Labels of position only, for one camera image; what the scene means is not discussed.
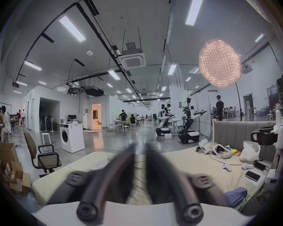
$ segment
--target washing machine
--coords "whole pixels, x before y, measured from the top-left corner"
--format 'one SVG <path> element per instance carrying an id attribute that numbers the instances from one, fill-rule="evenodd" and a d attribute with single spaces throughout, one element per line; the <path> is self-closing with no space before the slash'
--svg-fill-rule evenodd
<path id="1" fill-rule="evenodd" d="M 60 124 L 60 137 L 62 149 L 75 153 L 85 149 L 83 124 Z"/>

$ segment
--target paper lantern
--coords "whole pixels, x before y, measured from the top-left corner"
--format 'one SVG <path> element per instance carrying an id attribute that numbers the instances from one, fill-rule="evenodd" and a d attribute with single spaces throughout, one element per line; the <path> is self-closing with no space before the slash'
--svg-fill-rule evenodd
<path id="1" fill-rule="evenodd" d="M 241 61 L 230 44 L 211 40 L 200 50 L 199 70 L 212 85 L 226 89 L 240 79 Z"/>

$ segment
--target humanoid robot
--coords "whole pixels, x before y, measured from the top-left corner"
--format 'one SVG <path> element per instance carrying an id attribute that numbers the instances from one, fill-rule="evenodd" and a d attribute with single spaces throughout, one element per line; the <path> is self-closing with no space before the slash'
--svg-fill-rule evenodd
<path id="1" fill-rule="evenodd" d="M 190 106 L 191 99 L 186 99 L 187 106 L 183 108 L 183 112 L 186 114 L 187 121 L 186 124 L 183 126 L 182 130 L 178 133 L 179 141 L 186 144 L 186 143 L 194 143 L 199 141 L 199 132 L 194 130 L 189 130 L 190 126 L 193 123 L 193 120 L 197 117 L 202 116 L 207 111 L 201 111 L 198 113 L 194 113 L 194 107 Z"/>
<path id="2" fill-rule="evenodd" d="M 158 136 L 161 136 L 162 134 L 169 134 L 171 133 L 170 128 L 168 127 L 168 120 L 170 118 L 173 118 L 175 115 L 168 115 L 166 113 L 166 108 L 164 107 L 164 104 L 161 105 L 161 111 L 160 111 L 160 117 L 161 117 L 161 122 L 159 126 L 156 128 L 156 134 Z"/>

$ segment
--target gray headboard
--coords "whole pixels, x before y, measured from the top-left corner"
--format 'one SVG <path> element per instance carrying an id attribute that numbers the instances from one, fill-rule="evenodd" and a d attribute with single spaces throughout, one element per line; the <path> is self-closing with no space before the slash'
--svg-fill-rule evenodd
<path id="1" fill-rule="evenodd" d="M 250 134 L 254 130 L 270 125 L 274 126 L 275 121 L 214 121 L 213 141 L 242 151 L 243 141 L 250 141 Z M 260 159 L 272 162 L 274 156 L 273 145 L 261 146 Z"/>

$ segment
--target smartphone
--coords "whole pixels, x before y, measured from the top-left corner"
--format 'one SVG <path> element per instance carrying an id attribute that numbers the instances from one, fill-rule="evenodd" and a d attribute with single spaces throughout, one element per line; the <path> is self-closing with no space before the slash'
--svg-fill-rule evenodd
<path id="1" fill-rule="evenodd" d="M 255 182 L 257 182 L 260 178 L 260 176 L 256 173 L 253 173 L 252 171 L 248 171 L 246 174 L 245 174 L 246 177 L 248 177 L 249 179 L 252 179 L 254 180 Z"/>
<path id="2" fill-rule="evenodd" d="M 264 171 L 264 169 L 266 168 L 265 165 L 263 165 L 263 164 L 261 164 L 261 163 L 259 163 L 257 161 L 254 163 L 254 167 L 259 169 L 259 170 L 261 170 L 261 171 Z"/>

